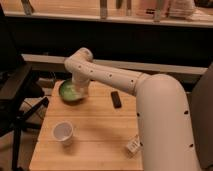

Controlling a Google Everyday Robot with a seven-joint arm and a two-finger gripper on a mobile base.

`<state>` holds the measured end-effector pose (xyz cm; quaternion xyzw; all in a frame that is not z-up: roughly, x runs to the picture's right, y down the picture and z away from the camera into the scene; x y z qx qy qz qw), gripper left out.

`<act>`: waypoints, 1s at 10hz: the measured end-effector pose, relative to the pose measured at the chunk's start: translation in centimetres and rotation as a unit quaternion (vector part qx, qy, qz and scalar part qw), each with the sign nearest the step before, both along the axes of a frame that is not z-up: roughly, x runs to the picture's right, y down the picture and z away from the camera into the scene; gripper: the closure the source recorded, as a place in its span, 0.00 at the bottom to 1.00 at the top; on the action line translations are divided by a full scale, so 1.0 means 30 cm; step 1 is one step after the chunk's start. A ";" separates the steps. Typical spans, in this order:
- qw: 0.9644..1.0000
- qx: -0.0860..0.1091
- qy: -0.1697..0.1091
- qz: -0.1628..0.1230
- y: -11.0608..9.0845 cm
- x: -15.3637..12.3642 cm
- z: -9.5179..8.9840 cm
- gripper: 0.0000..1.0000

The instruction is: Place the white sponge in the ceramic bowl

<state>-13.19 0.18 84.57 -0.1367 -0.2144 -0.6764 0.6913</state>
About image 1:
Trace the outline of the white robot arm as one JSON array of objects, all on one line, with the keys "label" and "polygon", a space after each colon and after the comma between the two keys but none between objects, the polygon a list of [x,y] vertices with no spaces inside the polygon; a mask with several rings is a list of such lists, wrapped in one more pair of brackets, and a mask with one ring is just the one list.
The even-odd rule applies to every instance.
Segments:
[{"label": "white robot arm", "polygon": [[64,66],[77,87],[95,80],[136,97],[144,171],[202,171],[188,99],[178,80],[95,64],[87,48],[66,58]]}]

